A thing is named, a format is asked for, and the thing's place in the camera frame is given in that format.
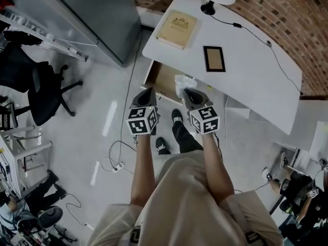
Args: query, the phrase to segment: white table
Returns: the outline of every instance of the white table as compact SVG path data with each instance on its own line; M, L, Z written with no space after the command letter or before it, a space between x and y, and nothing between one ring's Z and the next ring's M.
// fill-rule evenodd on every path
M252 109L284 133L290 134L298 106L299 92L279 69L266 45L245 29L220 23L200 10L208 0L173 0L150 36L142 53L192 76ZM302 72L296 63L267 35L233 11L214 5L215 18L239 23L260 39L270 40L287 76L301 88ZM196 28L183 50L156 39L156 34L172 10L198 19ZM203 46L222 47L226 73L207 73Z
M5 158L10 168L10 174L8 174L7 176L7 184L9 188L12 189L20 198L22 197L23 192L21 191L22 184L19 176L18 160L52 146L52 142L48 141L41 145L30 147L27 149L22 148L15 136L13 136L13 134L22 131L34 130L34 128L35 126L30 126L26 128L16 128L13 130L0 132L0 149L3 149L3 153L0 155ZM10 138L12 145L9 145L9 139L6 139L7 136Z

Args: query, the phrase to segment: open drawer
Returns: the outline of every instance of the open drawer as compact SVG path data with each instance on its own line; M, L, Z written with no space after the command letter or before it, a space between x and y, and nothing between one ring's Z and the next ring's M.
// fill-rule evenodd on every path
M188 76L179 70L153 60L141 88L153 87L157 95L182 105L182 99L175 92L175 75Z

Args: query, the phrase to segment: book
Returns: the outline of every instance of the book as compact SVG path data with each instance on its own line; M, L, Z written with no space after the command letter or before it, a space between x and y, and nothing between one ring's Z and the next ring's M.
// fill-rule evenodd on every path
M172 10L156 38L173 47L183 49L194 30L197 19L191 15Z

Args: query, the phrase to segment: beige shirt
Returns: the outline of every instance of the beige shirt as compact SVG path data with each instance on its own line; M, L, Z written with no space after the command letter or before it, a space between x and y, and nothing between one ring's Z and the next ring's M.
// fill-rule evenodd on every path
M145 207L109 205L88 245L247 245L230 205L268 245L282 245L255 192L232 195L218 206L207 190L203 153L171 156Z

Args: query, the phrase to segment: red brick wall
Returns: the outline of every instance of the red brick wall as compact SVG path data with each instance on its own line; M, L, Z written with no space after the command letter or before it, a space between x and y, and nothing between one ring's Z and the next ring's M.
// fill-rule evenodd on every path
M172 0L135 0L165 12ZM303 71L302 91L328 96L328 0L237 0L231 10L278 43Z

